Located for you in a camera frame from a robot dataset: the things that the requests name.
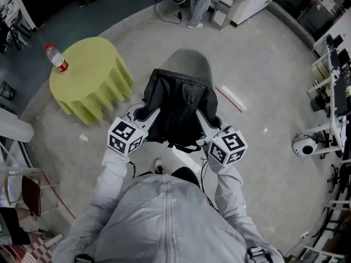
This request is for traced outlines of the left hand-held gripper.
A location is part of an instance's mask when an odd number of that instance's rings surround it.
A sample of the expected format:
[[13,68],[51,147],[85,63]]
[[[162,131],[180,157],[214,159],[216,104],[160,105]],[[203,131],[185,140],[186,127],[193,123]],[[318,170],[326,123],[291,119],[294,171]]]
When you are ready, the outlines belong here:
[[136,119],[135,112],[145,105],[132,105],[121,117],[116,117],[107,133],[107,146],[121,155],[129,155],[142,145],[160,109],[157,108],[145,122]]

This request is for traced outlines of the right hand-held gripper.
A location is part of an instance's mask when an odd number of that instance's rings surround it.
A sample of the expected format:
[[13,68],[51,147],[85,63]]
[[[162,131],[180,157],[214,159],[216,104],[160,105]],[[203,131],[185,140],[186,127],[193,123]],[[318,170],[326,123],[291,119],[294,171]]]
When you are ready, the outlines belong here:
[[248,144],[242,133],[233,126],[222,122],[219,117],[220,126],[213,127],[203,116],[200,110],[196,110],[196,116],[204,133],[204,143],[208,146],[207,156],[225,166],[230,165],[242,159]]

